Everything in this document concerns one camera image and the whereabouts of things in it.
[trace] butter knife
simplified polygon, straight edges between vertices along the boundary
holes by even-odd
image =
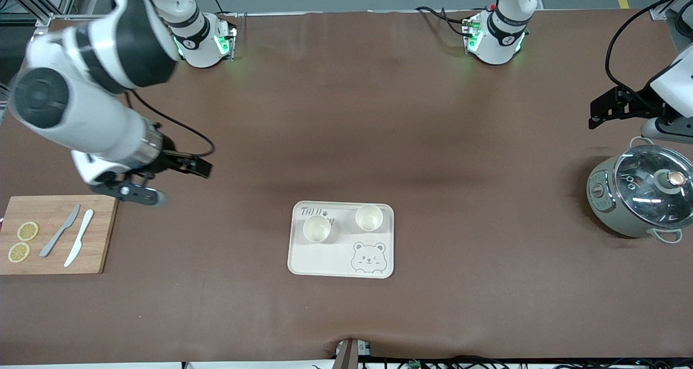
[[[63,265],[64,267],[67,268],[67,266],[70,266],[70,263],[72,263],[72,261],[74,261],[75,258],[77,258],[77,254],[82,249],[82,236],[84,236],[84,231],[87,230],[92,216],[94,216],[94,210],[87,209],[87,211],[84,213],[84,218],[82,219],[82,226],[80,227],[80,231],[79,233],[77,233],[75,244],[72,245],[72,250],[70,250],[70,254],[67,256],[67,260],[65,260],[65,265]]]
[[[75,222],[75,219],[77,219],[77,214],[80,213],[80,205],[77,204],[75,206],[75,209],[72,209],[72,212],[70,213],[70,216],[67,216],[67,220],[65,223],[62,224],[62,227],[55,233],[52,239],[48,243],[45,244],[44,248],[41,249],[41,253],[39,253],[39,256],[42,256],[45,258],[50,254],[50,251],[53,249],[55,246],[55,243],[57,242],[57,239],[60,238],[60,235],[65,231],[65,229],[70,228],[72,226],[72,223]]]

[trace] cooking pot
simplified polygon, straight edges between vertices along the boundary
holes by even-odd
[[[636,140],[646,144],[634,146]],[[587,199],[599,220],[617,233],[679,243],[681,229],[693,223],[692,176],[693,164],[686,157],[634,137],[626,152],[592,170]],[[664,239],[663,233],[676,238]]]

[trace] brown table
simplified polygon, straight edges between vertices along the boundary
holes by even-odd
[[[248,18],[234,62],[141,91],[216,141],[211,179],[166,172],[168,206],[121,204],[102,275],[0,278],[0,364],[318,359],[347,337],[399,357],[693,355],[693,232],[620,238],[584,195],[642,123],[587,129],[631,14],[538,12],[499,67],[418,14]],[[639,88],[674,56],[665,24],[639,19],[614,73]],[[88,192],[12,117],[0,162],[3,205]],[[390,204],[393,275],[292,275],[301,200]]]

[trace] white cup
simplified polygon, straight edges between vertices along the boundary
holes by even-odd
[[[356,224],[364,231],[374,231],[383,224],[383,211],[375,204],[364,204],[356,211]]]
[[[331,230],[330,221],[321,215],[311,216],[304,223],[305,238],[313,243],[320,243],[327,239]]]

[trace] bear face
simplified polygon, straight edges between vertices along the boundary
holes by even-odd
[[[366,246],[362,242],[354,244],[354,258],[351,259],[351,267],[355,271],[364,273],[383,273],[388,268],[385,260],[385,245],[376,243],[375,246]]]

